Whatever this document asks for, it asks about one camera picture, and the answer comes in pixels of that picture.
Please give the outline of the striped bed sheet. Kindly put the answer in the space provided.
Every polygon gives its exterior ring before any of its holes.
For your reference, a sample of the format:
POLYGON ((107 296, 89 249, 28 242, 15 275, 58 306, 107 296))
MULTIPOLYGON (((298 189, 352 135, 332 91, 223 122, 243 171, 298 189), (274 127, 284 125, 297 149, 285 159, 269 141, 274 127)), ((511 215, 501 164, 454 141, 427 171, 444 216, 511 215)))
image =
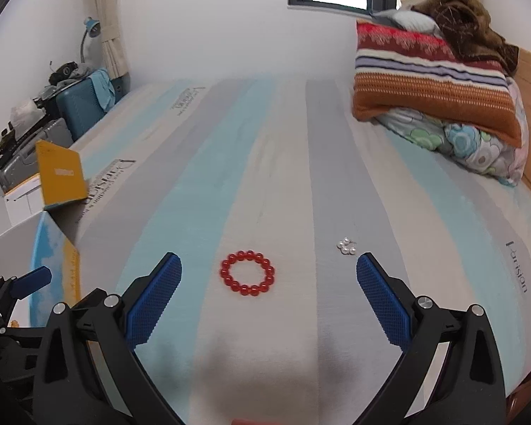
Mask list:
POLYGON ((335 80, 174 81, 128 94, 76 144, 91 188, 54 218, 83 291, 167 252, 181 282, 137 352, 190 424, 349 424, 400 356, 349 237, 417 295, 477 303, 507 390, 531 372, 531 191, 350 113, 335 80))

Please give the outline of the beige curtain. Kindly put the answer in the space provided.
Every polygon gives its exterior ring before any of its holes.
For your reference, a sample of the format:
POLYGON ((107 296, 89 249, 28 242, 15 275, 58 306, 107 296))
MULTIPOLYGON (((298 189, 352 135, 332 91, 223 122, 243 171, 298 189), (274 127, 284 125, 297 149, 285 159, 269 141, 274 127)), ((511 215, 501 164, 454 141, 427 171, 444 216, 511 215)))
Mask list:
POLYGON ((90 0, 94 15, 101 23, 101 53, 104 67, 120 100, 128 93, 130 76, 124 42, 121 37, 119 0, 90 0))

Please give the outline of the yellow box flap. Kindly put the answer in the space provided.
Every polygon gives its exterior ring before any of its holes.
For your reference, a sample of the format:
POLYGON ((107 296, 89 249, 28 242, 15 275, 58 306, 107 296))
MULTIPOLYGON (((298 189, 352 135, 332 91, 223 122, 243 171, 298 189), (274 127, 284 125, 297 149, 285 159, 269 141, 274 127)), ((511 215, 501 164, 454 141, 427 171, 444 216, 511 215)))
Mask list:
POLYGON ((37 141, 35 149, 44 210, 87 198, 88 186, 77 152, 44 140, 37 141))

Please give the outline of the white pearl earrings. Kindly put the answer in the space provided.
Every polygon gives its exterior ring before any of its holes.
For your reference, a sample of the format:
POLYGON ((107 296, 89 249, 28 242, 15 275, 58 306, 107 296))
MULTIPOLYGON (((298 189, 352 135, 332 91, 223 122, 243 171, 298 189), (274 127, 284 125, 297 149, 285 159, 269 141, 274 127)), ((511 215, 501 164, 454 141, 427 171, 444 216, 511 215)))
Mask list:
POLYGON ((342 255, 355 256, 357 254, 357 243, 349 237, 344 237, 337 243, 337 249, 342 255))

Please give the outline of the blue desk lamp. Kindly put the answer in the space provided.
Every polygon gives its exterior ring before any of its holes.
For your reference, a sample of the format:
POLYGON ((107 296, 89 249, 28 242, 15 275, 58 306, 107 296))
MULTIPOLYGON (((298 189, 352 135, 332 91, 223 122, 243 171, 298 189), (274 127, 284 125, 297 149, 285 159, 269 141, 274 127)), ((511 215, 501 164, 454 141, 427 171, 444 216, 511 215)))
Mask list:
POLYGON ((85 32, 82 35, 82 39, 80 42, 80 49, 79 49, 81 63, 85 62, 84 48, 85 48, 86 40, 94 39, 101 34, 101 22, 97 19, 94 19, 88 16, 84 20, 84 26, 85 26, 85 32))

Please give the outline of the brown fur blanket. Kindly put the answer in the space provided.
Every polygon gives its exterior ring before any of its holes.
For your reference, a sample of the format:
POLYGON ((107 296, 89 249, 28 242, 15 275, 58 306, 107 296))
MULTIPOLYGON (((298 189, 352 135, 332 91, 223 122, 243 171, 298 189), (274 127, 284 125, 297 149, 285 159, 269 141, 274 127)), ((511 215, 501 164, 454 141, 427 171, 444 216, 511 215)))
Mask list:
POLYGON ((461 61, 495 61, 508 76, 515 74, 519 48, 490 27, 491 16, 479 0, 423 0, 411 9, 434 19, 461 61))

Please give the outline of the teal suitcase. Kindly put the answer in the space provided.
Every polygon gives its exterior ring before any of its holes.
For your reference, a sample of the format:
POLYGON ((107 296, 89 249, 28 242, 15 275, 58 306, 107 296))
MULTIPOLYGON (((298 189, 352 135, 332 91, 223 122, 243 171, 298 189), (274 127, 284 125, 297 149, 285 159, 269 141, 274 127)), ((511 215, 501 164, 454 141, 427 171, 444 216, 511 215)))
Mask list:
POLYGON ((55 104, 74 141, 86 134, 107 113, 99 106, 89 78, 64 88, 55 96, 55 104))

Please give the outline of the sky print cardboard box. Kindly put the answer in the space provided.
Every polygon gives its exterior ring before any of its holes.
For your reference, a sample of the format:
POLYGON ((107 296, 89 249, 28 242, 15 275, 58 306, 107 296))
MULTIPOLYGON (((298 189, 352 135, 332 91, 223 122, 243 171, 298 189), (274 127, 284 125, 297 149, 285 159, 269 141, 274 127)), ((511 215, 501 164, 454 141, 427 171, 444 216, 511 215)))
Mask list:
POLYGON ((0 235, 0 276, 8 279, 46 266, 51 282, 18 301, 11 325, 39 327, 47 324, 52 307, 81 300, 80 255, 47 211, 18 223, 0 235))

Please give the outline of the floral quilt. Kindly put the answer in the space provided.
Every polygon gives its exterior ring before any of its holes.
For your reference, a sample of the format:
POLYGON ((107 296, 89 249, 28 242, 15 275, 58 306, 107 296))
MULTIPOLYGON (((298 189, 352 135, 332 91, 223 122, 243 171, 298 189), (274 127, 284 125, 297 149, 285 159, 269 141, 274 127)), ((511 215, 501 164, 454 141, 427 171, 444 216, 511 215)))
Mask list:
POLYGON ((517 82, 508 78, 507 85, 521 131, 520 148, 477 127, 441 121, 411 108, 394 108, 376 120, 407 141, 439 152, 471 172, 516 186, 524 175, 529 156, 529 125, 517 82))

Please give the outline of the light blue cloth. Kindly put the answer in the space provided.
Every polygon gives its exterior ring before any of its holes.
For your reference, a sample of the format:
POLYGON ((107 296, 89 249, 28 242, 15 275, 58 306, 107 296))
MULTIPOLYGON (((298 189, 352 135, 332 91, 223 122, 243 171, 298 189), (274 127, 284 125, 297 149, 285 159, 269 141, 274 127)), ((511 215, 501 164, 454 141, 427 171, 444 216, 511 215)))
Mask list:
POLYGON ((110 111, 116 104, 116 90, 111 83, 107 69, 98 68, 88 78, 92 82, 99 106, 104 112, 110 111))

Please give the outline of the grey printer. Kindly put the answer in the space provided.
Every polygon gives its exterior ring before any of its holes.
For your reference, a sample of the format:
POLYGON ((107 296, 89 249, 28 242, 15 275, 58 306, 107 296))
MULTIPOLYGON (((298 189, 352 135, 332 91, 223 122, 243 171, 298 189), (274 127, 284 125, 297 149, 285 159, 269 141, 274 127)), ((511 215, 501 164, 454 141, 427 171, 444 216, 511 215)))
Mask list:
POLYGON ((63 118, 48 115, 35 123, 23 136, 13 136, 0 150, 0 186, 7 193, 38 172, 36 143, 40 140, 68 148, 74 143, 63 118))

